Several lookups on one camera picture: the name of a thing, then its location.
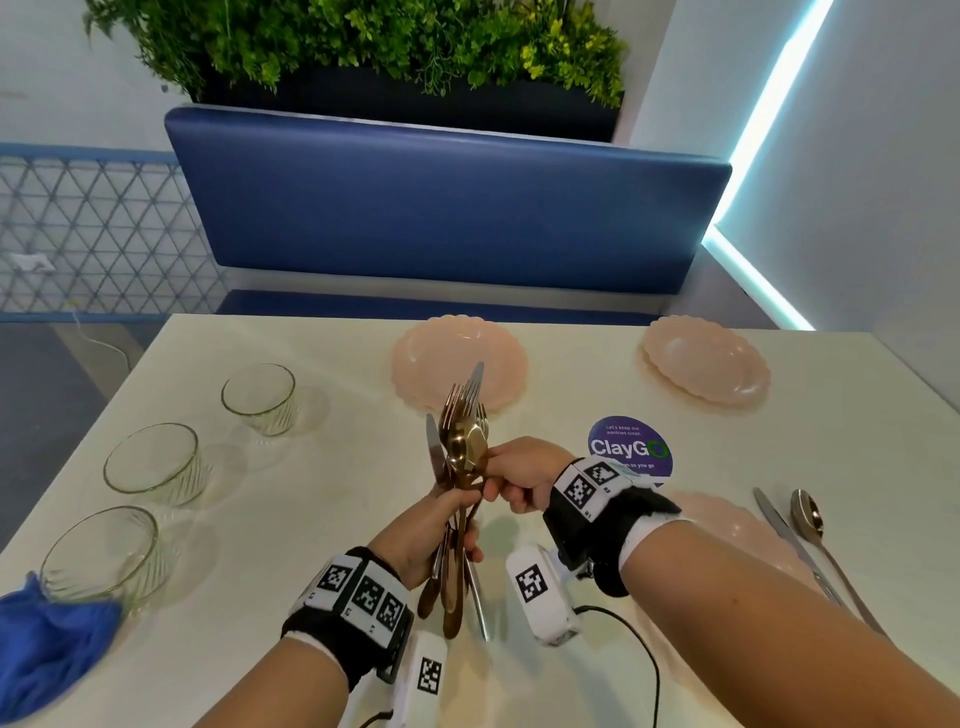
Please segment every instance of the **circular sticker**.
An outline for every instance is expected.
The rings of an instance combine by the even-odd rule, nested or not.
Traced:
[[[651,426],[632,417],[605,417],[590,428],[588,447],[591,455],[611,457],[635,473],[662,480],[673,473],[673,454],[666,442]]]

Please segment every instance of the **cable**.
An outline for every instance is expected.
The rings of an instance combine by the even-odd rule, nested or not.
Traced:
[[[654,726],[657,728],[657,717],[660,714],[660,667],[657,665],[657,660],[654,658],[654,653],[650,651],[650,647],[647,646],[647,643],[643,641],[643,638],[640,637],[639,632],[634,629],[634,626],[618,615],[616,612],[611,612],[609,609],[604,609],[603,607],[594,607],[592,604],[584,604],[580,607],[573,608],[574,614],[582,615],[584,612],[599,612],[602,615],[607,615],[608,617],[613,617],[618,622],[623,624],[627,629],[634,633],[640,644],[643,645],[643,649],[647,651],[647,654],[650,656],[650,662],[654,664],[654,674],[657,676],[657,689],[654,693]]]
[[[127,364],[127,374],[129,374],[133,367],[130,365],[130,357],[124,352],[120,347],[115,347],[112,344],[108,344],[106,341],[98,341],[97,339],[91,339],[84,333],[83,327],[80,325],[80,319],[77,317],[77,309],[70,307],[70,315],[73,316],[73,320],[77,323],[77,335],[80,336],[84,341],[88,341],[91,344],[99,344],[102,347],[107,347],[108,349],[113,349],[115,352],[123,356],[124,362]]]
[[[394,716],[393,711],[384,711],[383,713],[377,713],[375,716],[367,720],[360,728],[370,728],[378,720],[390,720]]]

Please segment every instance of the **leafy plant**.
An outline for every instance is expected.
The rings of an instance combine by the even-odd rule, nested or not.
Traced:
[[[583,88],[619,107],[626,45],[573,0],[86,0],[84,23],[121,24],[159,78],[195,97],[204,67],[276,90],[300,67],[367,66],[444,94],[454,79]]]

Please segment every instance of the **floor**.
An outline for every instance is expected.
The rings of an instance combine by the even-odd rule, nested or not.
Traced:
[[[0,324],[0,549],[163,324]]]

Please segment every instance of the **planter box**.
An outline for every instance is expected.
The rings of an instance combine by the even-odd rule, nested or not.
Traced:
[[[579,88],[534,81],[474,90],[457,79],[445,96],[431,96],[371,68],[303,69],[277,84],[276,95],[252,82],[230,86],[212,70],[205,80],[195,97],[204,104],[586,141],[611,141],[619,114]]]

